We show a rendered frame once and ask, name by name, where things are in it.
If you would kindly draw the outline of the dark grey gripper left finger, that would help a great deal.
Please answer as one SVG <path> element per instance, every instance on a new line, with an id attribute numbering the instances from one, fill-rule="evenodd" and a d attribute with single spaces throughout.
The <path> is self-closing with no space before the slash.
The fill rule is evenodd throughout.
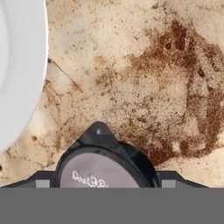
<path id="1" fill-rule="evenodd" d="M 54 171 L 37 171 L 27 179 L 5 185 L 4 188 L 53 188 Z"/>

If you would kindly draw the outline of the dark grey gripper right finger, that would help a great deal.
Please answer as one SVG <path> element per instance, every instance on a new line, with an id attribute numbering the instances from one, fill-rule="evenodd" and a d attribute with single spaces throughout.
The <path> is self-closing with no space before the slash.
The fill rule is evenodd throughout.
<path id="1" fill-rule="evenodd" d="M 183 178 L 176 171 L 159 171 L 157 174 L 163 188 L 180 188 L 182 186 L 206 188 L 205 185 Z"/>

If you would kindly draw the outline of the white plate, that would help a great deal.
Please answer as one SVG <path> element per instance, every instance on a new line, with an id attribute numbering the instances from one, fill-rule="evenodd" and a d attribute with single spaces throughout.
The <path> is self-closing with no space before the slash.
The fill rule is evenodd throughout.
<path id="1" fill-rule="evenodd" d="M 46 0 L 0 0 L 0 153 L 31 120 L 46 79 L 48 49 Z"/>

